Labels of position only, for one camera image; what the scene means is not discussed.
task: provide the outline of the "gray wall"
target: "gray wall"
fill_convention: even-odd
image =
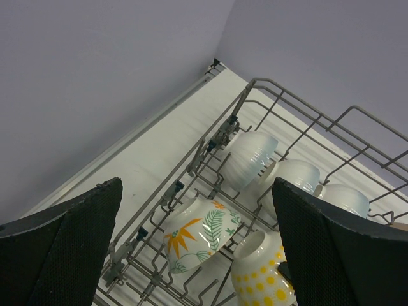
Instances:
[[[1,1],[0,224],[202,76],[232,4]]]
[[[236,0],[217,58],[248,80],[276,80],[333,118],[360,105],[408,134],[407,11],[404,0]],[[390,156],[408,149],[361,115],[344,122]]]

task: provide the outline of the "gray wire rack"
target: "gray wire rack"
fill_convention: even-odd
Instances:
[[[218,74],[221,71],[219,69],[220,67],[222,66],[216,66],[215,69],[211,70],[211,73]],[[259,89],[272,95],[272,97],[275,98],[272,106],[267,107],[259,101],[248,100],[248,95],[253,89]],[[348,130],[340,123],[340,121],[351,112],[360,112],[370,120],[376,122],[382,128],[387,129],[389,132],[398,136],[402,142],[408,142],[406,136],[358,106],[352,106],[337,119],[332,119],[273,80],[267,78],[254,78],[247,84],[245,89],[234,99],[234,101],[232,101],[218,119],[214,121],[193,147],[191,147],[173,171],[168,174],[147,201],[141,205],[136,214],[131,216],[127,224],[114,238],[109,248],[109,260],[106,262],[102,271],[102,278],[106,281],[106,288],[98,286],[97,295],[94,300],[97,305],[106,305],[98,296],[103,295],[115,305],[121,306],[121,304],[111,295],[115,286],[127,286],[132,289],[135,294],[140,297],[140,301],[137,305],[157,305],[152,299],[152,295],[157,289],[164,291],[169,298],[174,299],[176,303],[185,306],[221,306],[235,298],[235,293],[232,291],[224,294],[225,298],[223,300],[220,300],[219,298],[230,275],[230,267],[228,265],[225,268],[224,277],[222,279],[214,279],[212,282],[204,284],[205,287],[196,296],[191,296],[191,293],[189,292],[189,288],[192,286],[190,283],[203,271],[203,267],[197,268],[195,272],[184,281],[181,288],[180,286],[175,286],[174,279],[167,269],[167,263],[163,252],[164,245],[158,245],[157,241],[161,241],[162,239],[164,232],[162,224],[166,218],[177,205],[180,205],[185,201],[186,193],[192,190],[194,190],[196,195],[204,196],[206,198],[213,199],[217,196],[221,196],[231,205],[231,207],[247,216],[246,219],[243,218],[243,222],[238,227],[235,235],[232,236],[230,242],[219,251],[220,256],[228,260],[230,263],[233,260],[233,250],[237,243],[239,243],[241,237],[245,237],[260,226],[265,229],[276,230],[275,227],[277,224],[270,224],[270,222],[266,221],[263,216],[259,214],[262,207],[261,199],[272,187],[258,198],[256,209],[254,210],[249,209],[247,205],[240,202],[240,193],[232,194],[231,192],[224,190],[224,178],[220,173],[220,169],[223,167],[230,154],[222,158],[221,156],[223,155],[220,153],[224,146],[229,142],[232,134],[237,133],[239,130],[248,132],[252,129],[252,126],[247,128],[240,126],[239,114],[244,103],[255,103],[265,110],[263,118],[259,122],[254,122],[253,126],[255,126],[255,131],[258,130],[266,120],[273,120],[274,117],[277,117],[300,133],[299,137],[288,146],[285,152],[276,153],[278,156],[277,159],[286,159],[290,155],[291,149],[302,138],[307,137],[316,145],[324,148],[328,154],[333,154],[342,161],[338,167],[327,174],[325,179],[321,182],[322,184],[327,184],[334,173],[348,165],[386,190],[384,194],[371,199],[370,203],[379,201],[391,194],[394,194],[405,203],[408,203],[405,196],[397,192],[405,186],[408,186],[408,169],[398,162],[408,154],[408,151],[401,153],[397,157],[390,157],[364,139],[360,138],[358,135],[354,134],[352,131]],[[304,117],[311,120],[311,123],[306,129],[299,129],[292,122],[289,122],[274,111],[277,103],[280,103],[286,109],[302,114]],[[230,115],[228,118],[225,121],[222,121],[229,112]],[[217,126],[219,126],[217,131],[213,135],[210,135]],[[323,128],[325,133],[331,134],[341,141],[344,146],[356,150],[357,153],[346,159],[334,152],[331,148],[311,137],[308,134],[309,130],[318,126]],[[379,169],[397,177],[403,182],[403,184],[396,188],[390,188],[386,184],[383,184],[376,178],[365,173],[352,163],[354,159],[360,156],[364,156],[373,161],[378,165]],[[382,156],[385,158],[386,162],[380,162],[375,156]],[[160,197],[157,203],[154,203],[154,199],[160,194],[163,194],[162,197]],[[407,214],[408,212],[397,214],[394,211],[389,211],[384,214],[372,214],[369,215],[369,217],[380,217],[385,224],[392,224]],[[124,244],[118,245],[119,240],[131,228],[133,228],[133,231],[126,238]],[[155,255],[150,258],[149,264],[146,264],[140,261],[139,258],[148,250]],[[147,285],[143,290],[138,289],[135,284],[132,283],[131,279],[127,277],[128,269],[134,269],[134,271],[137,271],[141,277],[147,279]],[[212,292],[209,299],[210,302],[205,303],[204,297],[208,298],[208,292],[210,290]]]

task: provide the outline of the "yellow polka dot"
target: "yellow polka dot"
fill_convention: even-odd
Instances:
[[[284,300],[286,298],[286,294],[285,291],[283,291],[282,289],[278,289],[276,291],[276,297],[280,300]]]
[[[256,284],[256,289],[258,289],[259,291],[263,290],[263,284],[261,282]]]
[[[273,301],[272,301],[272,299],[271,299],[269,296],[267,296],[266,298],[264,298],[263,301],[265,302],[265,305],[266,305],[266,306],[273,306]]]
[[[268,282],[269,285],[272,285],[275,283],[275,279],[272,276],[268,276],[268,278],[266,279],[266,281]]]

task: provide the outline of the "cup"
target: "cup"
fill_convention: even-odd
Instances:
[[[235,190],[241,191],[259,173],[278,146],[278,141],[262,132],[238,133],[224,149],[224,158],[228,153],[220,173]]]
[[[318,185],[313,195],[354,215],[367,218],[370,202],[354,188],[342,184]]]
[[[214,200],[193,198],[164,224],[163,243],[170,273],[186,272],[213,256],[240,224],[238,213]]]
[[[239,306],[289,306],[295,302],[291,284],[278,271],[286,261],[278,232],[255,231],[244,238],[233,254],[231,280]]]
[[[287,161],[274,161],[262,174],[259,184],[259,196],[275,182],[277,177],[282,177],[295,186],[312,194],[319,183],[320,171],[314,165],[298,159]],[[261,199],[262,206],[277,220],[275,207],[273,205],[272,190]]]

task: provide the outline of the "orange flower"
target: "orange flower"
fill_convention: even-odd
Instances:
[[[180,259],[178,244],[180,244],[186,251],[188,251],[188,248],[187,248],[186,242],[184,241],[183,236],[193,239],[193,240],[196,240],[196,239],[192,236],[192,234],[190,234],[189,231],[186,230],[186,227],[193,225],[194,223],[197,223],[201,219],[202,218],[193,219],[190,222],[188,222],[185,226],[178,229],[177,231],[174,231],[173,233],[167,234],[166,236],[164,236],[165,238],[169,238],[168,240],[168,252],[169,253],[170,253],[171,246],[173,246],[174,251],[176,252],[177,258]]]
[[[213,201],[212,202],[214,205],[215,205],[215,207],[216,208],[218,208],[218,209],[224,209],[225,208],[225,206],[223,205],[223,204],[221,204],[221,203],[219,203],[219,202],[217,202],[217,201]]]

